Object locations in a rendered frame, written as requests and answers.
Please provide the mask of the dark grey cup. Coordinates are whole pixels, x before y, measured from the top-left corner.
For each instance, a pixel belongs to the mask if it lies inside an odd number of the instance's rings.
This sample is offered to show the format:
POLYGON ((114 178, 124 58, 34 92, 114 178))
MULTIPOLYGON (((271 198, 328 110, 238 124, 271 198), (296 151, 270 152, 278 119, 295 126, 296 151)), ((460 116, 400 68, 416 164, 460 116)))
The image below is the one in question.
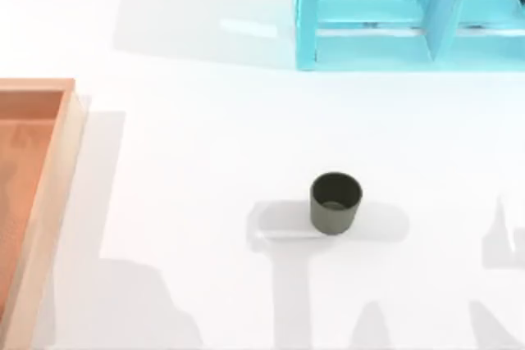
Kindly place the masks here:
POLYGON ((319 175, 309 192, 313 227, 327 235, 343 234, 353 224, 362 198, 362 186, 353 176, 338 171, 319 175))

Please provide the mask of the light blue rack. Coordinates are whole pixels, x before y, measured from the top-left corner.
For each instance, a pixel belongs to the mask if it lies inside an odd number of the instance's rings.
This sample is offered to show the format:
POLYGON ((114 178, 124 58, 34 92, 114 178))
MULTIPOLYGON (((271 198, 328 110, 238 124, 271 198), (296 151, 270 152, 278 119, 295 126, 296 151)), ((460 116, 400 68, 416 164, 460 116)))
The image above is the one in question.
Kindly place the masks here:
POLYGON ((294 0, 300 70, 523 71, 525 0, 294 0))

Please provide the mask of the shallow salmon-coloured box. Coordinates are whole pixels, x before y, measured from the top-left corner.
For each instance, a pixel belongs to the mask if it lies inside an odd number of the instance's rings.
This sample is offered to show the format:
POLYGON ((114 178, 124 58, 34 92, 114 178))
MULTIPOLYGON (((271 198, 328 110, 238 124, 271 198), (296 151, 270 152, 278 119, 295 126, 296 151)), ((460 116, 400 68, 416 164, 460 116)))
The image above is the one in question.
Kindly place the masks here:
POLYGON ((0 78, 0 350, 30 350, 86 111, 68 78, 0 78))

